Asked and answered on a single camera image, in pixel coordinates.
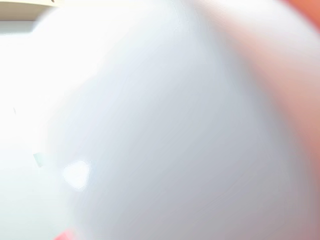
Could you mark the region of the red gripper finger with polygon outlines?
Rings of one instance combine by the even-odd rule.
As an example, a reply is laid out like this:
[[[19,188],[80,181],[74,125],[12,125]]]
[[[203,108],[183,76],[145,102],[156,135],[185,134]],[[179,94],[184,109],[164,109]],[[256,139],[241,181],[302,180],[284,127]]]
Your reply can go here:
[[[80,240],[80,239],[81,239],[81,236],[79,234],[79,231],[76,230],[75,228],[68,228],[53,238],[53,240]]]

